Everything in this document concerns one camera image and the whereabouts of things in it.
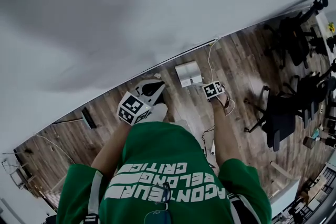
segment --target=desk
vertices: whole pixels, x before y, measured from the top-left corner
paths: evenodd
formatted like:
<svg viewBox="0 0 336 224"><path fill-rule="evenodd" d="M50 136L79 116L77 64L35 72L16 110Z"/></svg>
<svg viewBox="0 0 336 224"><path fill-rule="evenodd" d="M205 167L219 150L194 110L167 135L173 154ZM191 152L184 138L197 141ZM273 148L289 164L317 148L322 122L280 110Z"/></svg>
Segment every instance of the desk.
<svg viewBox="0 0 336 224"><path fill-rule="evenodd" d="M329 30L328 27L329 21L324 12L320 12L318 15L316 15L316 21L319 26L324 45L327 49L328 59L331 65L333 60L336 58L336 47L334 49L334 53L332 53L329 46L327 45L327 39L333 36L333 33ZM331 72L331 75L336 78L336 73ZM332 92L332 96L336 98L336 90Z"/></svg>

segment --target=sunglasses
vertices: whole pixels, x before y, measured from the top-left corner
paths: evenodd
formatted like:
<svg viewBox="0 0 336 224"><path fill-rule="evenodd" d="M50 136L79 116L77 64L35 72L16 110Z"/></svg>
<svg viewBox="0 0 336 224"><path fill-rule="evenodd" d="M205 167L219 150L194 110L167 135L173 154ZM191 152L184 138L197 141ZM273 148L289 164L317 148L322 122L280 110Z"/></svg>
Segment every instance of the sunglasses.
<svg viewBox="0 0 336 224"><path fill-rule="evenodd" d="M168 212L168 202L171 199L171 190L169 183L162 185L153 185L148 191L148 200L155 204L165 204L164 210L156 210L145 216L144 224L171 224L172 218Z"/></svg>

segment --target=wooden floor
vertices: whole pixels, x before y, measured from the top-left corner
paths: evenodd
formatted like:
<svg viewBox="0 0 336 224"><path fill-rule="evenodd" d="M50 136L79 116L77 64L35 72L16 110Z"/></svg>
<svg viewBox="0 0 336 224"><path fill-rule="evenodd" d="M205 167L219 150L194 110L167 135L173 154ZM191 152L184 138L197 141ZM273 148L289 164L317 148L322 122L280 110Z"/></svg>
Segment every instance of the wooden floor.
<svg viewBox="0 0 336 224"><path fill-rule="evenodd" d="M277 25L279 19L270 22ZM315 18L305 25L307 29L316 24ZM232 35L222 38L212 49L211 65L214 79L224 83L231 98L235 101L235 110L230 115L235 135L238 139L241 153L246 164L255 166L259 171L261 184L270 196L275 189L271 180L277 178L284 181L269 163L275 161L289 173L302 176L303 181L309 177L315 178L322 170L332 149L322 143L317 143L312 150L302 145L305 136L310 136L315 127L322 122L322 115L303 129L302 121L297 118L296 130L280 144L276 153L266 144L266 135L258 128L252 134L244 133L244 127L251 127L256 122L255 111L244 104L244 98L257 101L263 85L278 92L283 82L288 82L291 76L304 76L310 71L326 71L329 67L327 58L314 55L308 59L309 69L303 65L295 67L289 58L284 70L279 70L279 57L273 53L271 57L264 55L264 50L273 43L272 35L263 29L263 24L249 27ZM112 89L102 96L85 104L91 113L96 130L88 129L83 122L51 125L38 135L44 136L59 145L75 163L90 165L110 134L118 125L115 114L117 105L126 91L132 89L142 79L154 78L160 73L166 83L164 97L169 104L169 118L172 121L187 120L192 133L203 144L200 137L204 130L214 123L210 104L205 100L202 90L197 87L181 88L175 66L196 60L204 82L209 82L211 72L208 66L209 46L198 49L185 56L168 62L146 74ZM62 120L80 117L80 109L66 115ZM213 132L206 134L206 146L211 147ZM16 150L29 148L32 154L22 154L23 162L28 162L28 170L36 175L31 184L31 191L47 193L66 175L71 161L57 147L41 137L32 137Z"/></svg>

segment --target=green t-shirt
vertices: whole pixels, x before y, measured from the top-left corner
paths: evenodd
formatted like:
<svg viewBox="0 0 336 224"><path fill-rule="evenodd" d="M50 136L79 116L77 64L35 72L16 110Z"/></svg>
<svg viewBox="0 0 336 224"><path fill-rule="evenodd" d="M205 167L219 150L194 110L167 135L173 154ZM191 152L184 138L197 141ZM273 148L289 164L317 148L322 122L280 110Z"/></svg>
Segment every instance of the green t-shirt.
<svg viewBox="0 0 336 224"><path fill-rule="evenodd" d="M255 168L230 159L217 177L192 134L177 125L148 122L131 129L118 172L110 182L91 167L70 167L57 222L80 223L88 214L90 194L95 188L101 223L143 223L148 213L165 209L164 204L153 202L149 193L151 186L164 182L171 188L168 211L173 224L234 223L228 199L231 194L242 198L257 223L271 221L270 203Z"/></svg>

